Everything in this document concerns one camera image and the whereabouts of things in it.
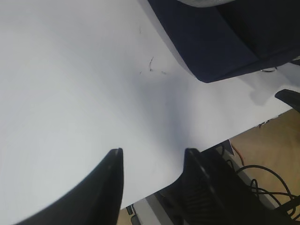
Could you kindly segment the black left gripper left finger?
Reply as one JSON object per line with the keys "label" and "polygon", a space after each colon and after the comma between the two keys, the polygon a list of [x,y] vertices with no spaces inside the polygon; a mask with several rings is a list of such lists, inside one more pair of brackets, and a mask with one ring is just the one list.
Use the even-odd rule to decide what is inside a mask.
{"label": "black left gripper left finger", "polygon": [[115,225],[124,187],[123,150],[110,150],[76,187],[22,225]]}

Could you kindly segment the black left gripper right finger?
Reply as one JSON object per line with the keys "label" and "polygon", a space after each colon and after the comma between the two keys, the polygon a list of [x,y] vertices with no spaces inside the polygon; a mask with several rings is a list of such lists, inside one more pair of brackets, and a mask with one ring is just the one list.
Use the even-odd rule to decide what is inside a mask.
{"label": "black left gripper right finger", "polygon": [[204,152],[185,150],[183,172],[161,192],[171,216],[189,225],[293,225],[295,196],[290,201],[268,208],[261,197],[274,198],[252,179],[249,184],[239,176],[246,167],[234,169],[232,160],[211,148]]}

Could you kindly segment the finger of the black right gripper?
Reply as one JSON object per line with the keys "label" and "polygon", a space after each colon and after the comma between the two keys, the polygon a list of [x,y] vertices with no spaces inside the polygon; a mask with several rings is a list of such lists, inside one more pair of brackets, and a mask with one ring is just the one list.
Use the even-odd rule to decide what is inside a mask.
{"label": "finger of the black right gripper", "polygon": [[293,109],[299,109],[300,108],[300,93],[283,89],[275,94],[275,98],[281,100],[282,102],[286,103]]}

